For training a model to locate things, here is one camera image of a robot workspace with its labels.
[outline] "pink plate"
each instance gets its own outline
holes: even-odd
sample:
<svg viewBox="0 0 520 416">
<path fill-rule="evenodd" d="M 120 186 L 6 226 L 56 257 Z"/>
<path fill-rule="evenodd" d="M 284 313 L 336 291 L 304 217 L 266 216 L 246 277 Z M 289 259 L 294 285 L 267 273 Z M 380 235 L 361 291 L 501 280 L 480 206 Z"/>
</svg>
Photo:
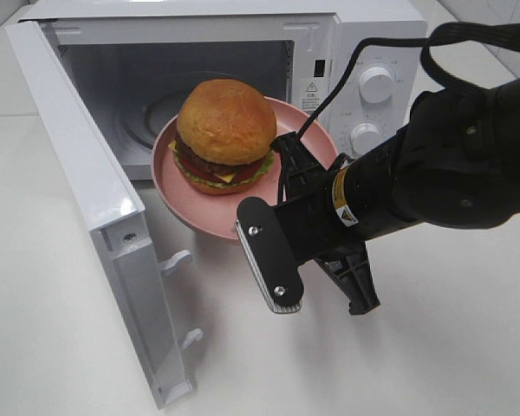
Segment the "pink plate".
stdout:
<svg viewBox="0 0 520 416">
<path fill-rule="evenodd" d="M 277 134 L 297 131 L 308 116 L 290 104 L 268 98 L 277 118 Z M 196 231 L 228 240 L 237 240 L 235 220 L 237 206 L 251 196 L 276 203 L 277 179 L 281 164 L 275 155 L 274 164 L 248 191 L 230 195 L 206 195 L 191 187 L 173 162 L 168 145 L 175 137 L 177 117 L 160 132 L 153 148 L 153 180 L 160 196 L 173 214 Z M 313 123 L 302 137 L 302 143 L 328 168 L 337 156 L 337 149 L 326 131 Z"/>
</svg>

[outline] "open microwave door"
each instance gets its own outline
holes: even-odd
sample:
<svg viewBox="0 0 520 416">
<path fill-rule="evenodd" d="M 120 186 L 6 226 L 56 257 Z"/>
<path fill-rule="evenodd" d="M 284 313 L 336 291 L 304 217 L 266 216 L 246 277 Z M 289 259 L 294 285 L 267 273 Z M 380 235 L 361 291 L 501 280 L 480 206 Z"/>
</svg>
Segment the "open microwave door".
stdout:
<svg viewBox="0 0 520 416">
<path fill-rule="evenodd" d="M 158 408 L 192 390 L 166 304 L 162 276 L 188 251 L 159 264 L 145 206 L 38 23 L 7 28 L 39 114 L 112 287 Z"/>
</svg>

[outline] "white microwave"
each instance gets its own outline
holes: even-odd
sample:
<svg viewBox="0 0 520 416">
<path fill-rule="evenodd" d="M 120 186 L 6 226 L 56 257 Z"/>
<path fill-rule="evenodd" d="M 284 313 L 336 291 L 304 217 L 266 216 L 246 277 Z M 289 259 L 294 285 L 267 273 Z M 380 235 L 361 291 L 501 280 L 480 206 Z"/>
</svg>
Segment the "white microwave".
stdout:
<svg viewBox="0 0 520 416">
<path fill-rule="evenodd" d="M 40 0 L 7 28 L 158 407 L 192 390 L 159 262 L 131 180 L 201 81 L 230 77 L 312 112 L 370 36 L 421 37 L 407 0 Z M 404 120 L 417 49 L 366 49 L 319 117 L 340 152 L 363 154 Z"/>
</svg>

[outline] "white table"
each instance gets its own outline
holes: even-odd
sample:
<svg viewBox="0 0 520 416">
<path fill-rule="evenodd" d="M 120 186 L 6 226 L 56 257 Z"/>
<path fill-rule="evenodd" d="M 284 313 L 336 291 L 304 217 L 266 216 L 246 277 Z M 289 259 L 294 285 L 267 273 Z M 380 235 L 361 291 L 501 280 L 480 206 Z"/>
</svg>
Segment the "white table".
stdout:
<svg viewBox="0 0 520 416">
<path fill-rule="evenodd" d="M 435 11 L 432 25 L 449 18 Z M 477 45 L 456 51 L 441 55 L 462 76 L 511 77 Z M 419 75 L 423 88 L 435 86 Z M 0 31 L 0 415 L 520 415 L 520 215 L 370 242 L 382 304 L 366 316 L 349 316 L 307 264 L 302 311 L 279 316 L 240 247 L 188 230 L 150 184 L 137 188 L 159 259 L 194 254 L 166 281 L 177 330 L 205 332 L 185 352 L 197 391 L 160 412 Z"/>
</svg>

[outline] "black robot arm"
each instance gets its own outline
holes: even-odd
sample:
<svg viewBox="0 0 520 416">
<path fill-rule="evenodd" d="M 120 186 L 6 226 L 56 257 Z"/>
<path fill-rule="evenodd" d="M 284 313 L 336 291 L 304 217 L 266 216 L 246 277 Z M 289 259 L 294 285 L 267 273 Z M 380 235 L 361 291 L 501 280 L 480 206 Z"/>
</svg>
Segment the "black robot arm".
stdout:
<svg viewBox="0 0 520 416">
<path fill-rule="evenodd" d="M 379 305 L 365 241 L 427 222 L 486 229 L 520 212 L 520 79 L 475 100 L 423 93 L 410 123 L 326 171 L 289 133 L 276 139 L 287 201 L 247 198 L 237 231 L 270 308 L 300 308 L 297 267 L 314 259 L 361 315 Z"/>
</svg>

